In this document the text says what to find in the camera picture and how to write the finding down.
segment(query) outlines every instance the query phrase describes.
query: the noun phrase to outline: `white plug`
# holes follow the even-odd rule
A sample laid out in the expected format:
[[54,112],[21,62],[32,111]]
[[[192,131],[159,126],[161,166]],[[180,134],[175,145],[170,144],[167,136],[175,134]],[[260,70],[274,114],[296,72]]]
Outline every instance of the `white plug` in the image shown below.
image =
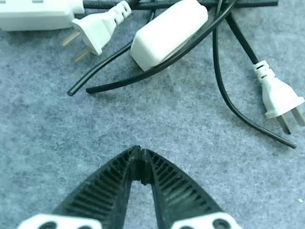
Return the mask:
[[57,30],[71,27],[74,14],[85,13],[82,0],[0,0],[4,31]]
[[105,13],[94,13],[82,19],[73,19],[72,25],[76,32],[65,39],[62,45],[68,45],[80,35],[87,49],[76,55],[73,58],[74,61],[80,60],[90,52],[99,56],[102,48],[110,41],[117,25],[121,24],[131,13],[129,4],[123,0]]
[[276,117],[287,134],[291,133],[285,118],[285,114],[289,111],[292,111],[300,126],[305,126],[305,119],[299,109],[299,105],[303,104],[305,99],[297,96],[291,86],[276,78],[267,61],[255,64],[254,71],[262,84],[263,102],[267,109],[266,117]]

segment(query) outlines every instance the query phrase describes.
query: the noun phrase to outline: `gray carpet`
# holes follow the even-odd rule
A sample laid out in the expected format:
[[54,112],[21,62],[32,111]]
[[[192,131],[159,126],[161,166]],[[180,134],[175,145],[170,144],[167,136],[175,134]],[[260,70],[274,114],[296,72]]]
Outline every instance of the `gray carpet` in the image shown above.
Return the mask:
[[[302,96],[304,11],[302,0],[234,10],[260,57]],[[134,11],[101,57],[79,63],[71,57],[84,48],[81,40],[59,45],[72,30],[0,32],[0,228],[14,229],[32,215],[51,212],[99,166],[141,145],[184,170],[244,229],[304,229],[305,128],[291,115],[294,131],[285,135],[276,120],[266,120],[252,64],[226,23],[220,27],[220,56],[232,101],[297,149],[251,129],[227,108],[214,77],[211,35],[140,83],[67,95],[89,68],[131,40],[148,16]],[[87,86],[140,71],[126,53]],[[150,187],[133,184],[124,228],[156,227]]]

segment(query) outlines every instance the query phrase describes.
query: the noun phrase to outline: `electrical plug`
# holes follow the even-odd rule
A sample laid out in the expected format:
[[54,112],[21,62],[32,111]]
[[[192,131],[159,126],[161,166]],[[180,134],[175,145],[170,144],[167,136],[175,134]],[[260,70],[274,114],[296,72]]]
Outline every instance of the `electrical plug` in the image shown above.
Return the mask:
[[75,38],[81,36],[87,48],[74,56],[73,60],[77,62],[90,52],[99,56],[102,54],[102,48],[110,41],[117,25],[121,24],[131,13],[129,4],[123,0],[107,12],[90,14],[82,19],[73,19],[72,25],[75,33],[66,38],[62,45],[67,46]]
[[291,86],[279,80],[267,61],[261,61],[254,65],[254,71],[262,84],[263,102],[267,112],[267,118],[277,118],[285,133],[291,134],[291,128],[285,117],[289,111],[292,112],[300,126],[305,126],[305,119],[299,106],[305,102],[299,97]]

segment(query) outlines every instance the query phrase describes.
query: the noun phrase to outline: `black wire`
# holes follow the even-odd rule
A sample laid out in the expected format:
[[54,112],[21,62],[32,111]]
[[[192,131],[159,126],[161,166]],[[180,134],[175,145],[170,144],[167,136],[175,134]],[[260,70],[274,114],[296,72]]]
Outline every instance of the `black wire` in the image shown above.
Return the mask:
[[[160,2],[140,2],[138,5],[133,5],[133,10],[152,10],[168,8],[179,0],[162,0]],[[217,0],[198,0],[200,4],[207,8],[215,7]],[[264,6],[277,6],[278,0],[238,0],[235,7],[264,7]],[[84,0],[84,8],[90,9],[110,9],[118,4],[118,1],[103,1],[103,0]]]
[[[150,22],[155,17],[155,10],[152,10],[151,16],[147,22]],[[121,56],[123,53],[128,51],[132,45],[132,41],[127,45],[119,49],[117,52],[109,56],[106,60],[98,63],[92,69],[90,69],[69,91],[68,95],[74,95],[91,77],[93,77],[100,69],[105,67],[107,64],[115,60],[117,57]]]
[[229,15],[226,17],[226,20],[233,31],[235,37],[238,39],[244,50],[246,51],[247,55],[251,59],[253,64],[257,64],[260,62],[260,58],[255,53],[254,49],[252,48],[251,44],[248,42],[248,40],[243,35],[241,29],[237,25],[237,22],[233,16],[232,13],[229,13]]
[[121,81],[117,81],[110,84],[105,84],[102,86],[97,87],[91,87],[87,88],[86,91],[90,94],[97,93],[97,92],[104,92],[112,89],[116,89],[119,87],[127,86],[129,84],[138,82],[140,80],[144,80],[150,76],[153,76],[154,74],[162,71],[163,69],[167,68],[168,66],[175,63],[177,60],[182,58],[184,55],[186,55],[190,50],[192,50],[199,42],[201,42],[208,34],[210,34],[218,25],[221,23],[225,17],[230,13],[230,11],[233,9],[235,3],[237,0],[232,0],[231,3],[226,7],[226,9],[223,11],[220,17],[218,17],[216,20],[214,20],[205,30],[200,30],[197,32],[194,37],[187,42],[175,55],[173,55],[168,60],[164,61],[163,63],[138,74],[137,76],[130,77]]
[[[218,17],[219,13],[220,13],[220,7],[219,8],[217,7],[217,10],[215,13],[216,18]],[[296,144],[294,144],[294,143],[272,133],[271,131],[261,127],[260,125],[254,123],[249,118],[244,116],[231,102],[231,100],[225,90],[222,75],[221,75],[221,70],[220,70],[219,52],[218,52],[218,27],[216,27],[216,29],[213,31],[213,60],[214,60],[214,69],[215,69],[216,80],[217,80],[217,84],[218,84],[220,93],[221,93],[225,103],[233,111],[233,113],[236,114],[237,117],[239,117],[242,121],[244,121],[250,127],[258,130],[259,132],[265,134],[266,136],[268,136],[286,146],[289,146],[289,147],[295,149],[297,147]]]

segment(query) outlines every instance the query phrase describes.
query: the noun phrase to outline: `plug strain relief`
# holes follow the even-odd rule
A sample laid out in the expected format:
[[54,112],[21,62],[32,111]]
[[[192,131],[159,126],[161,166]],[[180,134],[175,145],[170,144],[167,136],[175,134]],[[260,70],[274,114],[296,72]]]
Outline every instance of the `plug strain relief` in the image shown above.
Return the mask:
[[263,60],[255,65],[253,65],[254,72],[256,73],[257,79],[262,83],[264,79],[274,78],[275,73],[270,68],[267,61]]
[[82,0],[70,0],[70,6],[74,14],[85,13],[84,4]]

